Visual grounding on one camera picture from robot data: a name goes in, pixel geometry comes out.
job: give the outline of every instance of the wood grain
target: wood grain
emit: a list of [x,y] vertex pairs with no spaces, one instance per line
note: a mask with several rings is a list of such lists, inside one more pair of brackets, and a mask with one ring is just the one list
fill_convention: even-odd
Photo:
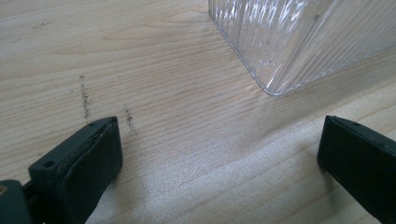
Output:
[[396,139],[396,49],[266,95],[206,1],[0,1],[0,178],[116,115],[88,223],[376,223],[316,162],[327,114]]

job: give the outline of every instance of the clear plastic container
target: clear plastic container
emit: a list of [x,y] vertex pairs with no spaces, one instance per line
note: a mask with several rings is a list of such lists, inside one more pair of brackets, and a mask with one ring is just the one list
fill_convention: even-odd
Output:
[[396,45],[396,0],[209,0],[209,14],[271,95]]

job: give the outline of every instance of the ribbed plastic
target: ribbed plastic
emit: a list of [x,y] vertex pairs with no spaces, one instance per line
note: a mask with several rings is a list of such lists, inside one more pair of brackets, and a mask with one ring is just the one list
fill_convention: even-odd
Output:
[[271,95],[396,46],[395,0],[209,0],[209,14]]

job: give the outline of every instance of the dark mark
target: dark mark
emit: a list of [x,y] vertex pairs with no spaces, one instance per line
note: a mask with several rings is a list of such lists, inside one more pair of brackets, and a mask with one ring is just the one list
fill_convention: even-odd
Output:
[[81,84],[81,92],[82,92],[82,105],[84,107],[84,119],[88,119],[91,115],[88,105],[92,103],[92,100],[88,98],[89,95],[85,90],[84,84]]
[[33,27],[33,29],[40,29],[41,27],[43,27],[43,26],[46,26],[46,25],[50,25],[50,22],[49,21],[47,21],[47,22],[41,22],[40,24],[38,24],[37,26],[35,26],[35,27]]
[[124,111],[126,114],[126,123],[128,124],[129,131],[131,131],[134,128],[134,125],[132,124],[132,120],[134,118],[132,118],[132,113],[129,111],[129,109],[124,107]]
[[0,37],[0,40],[8,40],[12,38],[14,35],[15,34],[3,35],[2,37]]
[[16,42],[18,42],[20,40],[22,40],[22,38],[18,38],[18,39],[12,40],[12,43],[16,43]]

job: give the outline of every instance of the clamp jaw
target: clamp jaw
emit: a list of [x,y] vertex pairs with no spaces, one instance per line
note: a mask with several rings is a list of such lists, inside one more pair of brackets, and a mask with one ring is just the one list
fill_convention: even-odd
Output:
[[318,164],[380,222],[396,223],[396,142],[357,122],[327,116]]
[[117,117],[89,123],[29,167],[0,181],[0,223],[85,223],[122,166]]

